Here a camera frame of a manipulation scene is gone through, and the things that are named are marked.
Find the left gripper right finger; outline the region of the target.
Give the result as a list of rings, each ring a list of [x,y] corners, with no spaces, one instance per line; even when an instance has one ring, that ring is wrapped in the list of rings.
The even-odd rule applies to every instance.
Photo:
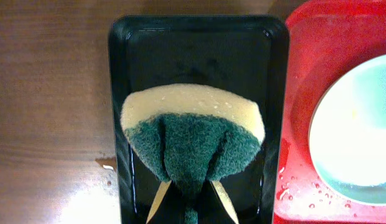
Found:
[[[239,224],[237,213],[219,181],[206,181],[197,199],[198,224]]]

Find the pale green plate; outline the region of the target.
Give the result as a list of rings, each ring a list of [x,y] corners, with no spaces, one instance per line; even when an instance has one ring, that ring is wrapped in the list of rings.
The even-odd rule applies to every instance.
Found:
[[[308,143],[328,187],[361,204],[386,206],[386,54],[327,89],[312,115]]]

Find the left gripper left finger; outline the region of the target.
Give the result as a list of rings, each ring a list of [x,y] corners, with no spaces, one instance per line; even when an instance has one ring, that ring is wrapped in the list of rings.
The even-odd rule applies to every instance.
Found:
[[[184,224],[186,201],[173,181],[161,182],[146,224]]]

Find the green and yellow sponge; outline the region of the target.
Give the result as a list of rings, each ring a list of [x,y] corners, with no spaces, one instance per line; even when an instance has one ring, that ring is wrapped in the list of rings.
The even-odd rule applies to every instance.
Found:
[[[207,85],[171,84],[134,92],[123,102],[123,134],[141,162],[161,181],[151,207],[166,190],[182,194],[185,223],[197,223],[205,182],[246,169],[260,152],[265,125],[258,105]]]

